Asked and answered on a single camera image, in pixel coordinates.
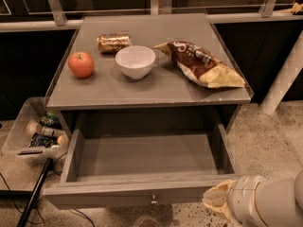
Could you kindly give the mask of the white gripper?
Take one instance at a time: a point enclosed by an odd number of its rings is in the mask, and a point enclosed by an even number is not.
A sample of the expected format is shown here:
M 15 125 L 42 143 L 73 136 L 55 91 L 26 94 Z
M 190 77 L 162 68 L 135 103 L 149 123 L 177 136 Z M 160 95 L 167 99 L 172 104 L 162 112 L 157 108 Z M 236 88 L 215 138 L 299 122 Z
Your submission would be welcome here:
M 203 205 L 221 218 L 234 217 L 243 227 L 265 227 L 256 201 L 257 187 L 262 180 L 260 176 L 243 176 L 236 181 L 219 183 L 203 194 Z

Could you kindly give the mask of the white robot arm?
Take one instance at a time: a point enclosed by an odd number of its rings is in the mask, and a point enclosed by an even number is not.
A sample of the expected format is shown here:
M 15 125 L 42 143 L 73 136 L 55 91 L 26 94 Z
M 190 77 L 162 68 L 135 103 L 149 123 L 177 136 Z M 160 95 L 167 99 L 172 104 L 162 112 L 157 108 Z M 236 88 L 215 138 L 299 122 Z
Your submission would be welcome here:
M 202 201 L 235 227 L 303 227 L 303 171 L 290 179 L 227 180 L 208 189 Z

